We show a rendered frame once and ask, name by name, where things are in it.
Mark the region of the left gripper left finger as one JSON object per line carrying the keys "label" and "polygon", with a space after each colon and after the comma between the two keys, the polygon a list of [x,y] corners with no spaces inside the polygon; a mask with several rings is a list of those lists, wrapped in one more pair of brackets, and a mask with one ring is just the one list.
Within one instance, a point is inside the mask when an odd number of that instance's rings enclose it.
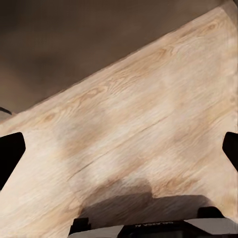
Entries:
{"label": "left gripper left finger", "polygon": [[21,132],[0,137],[0,191],[26,151]]}

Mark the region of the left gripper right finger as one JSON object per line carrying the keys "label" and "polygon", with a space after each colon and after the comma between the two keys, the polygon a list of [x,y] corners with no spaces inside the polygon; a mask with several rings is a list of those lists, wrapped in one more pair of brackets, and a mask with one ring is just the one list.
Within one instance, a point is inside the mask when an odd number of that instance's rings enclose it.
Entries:
{"label": "left gripper right finger", "polygon": [[222,149],[238,172],[238,134],[226,132]]}

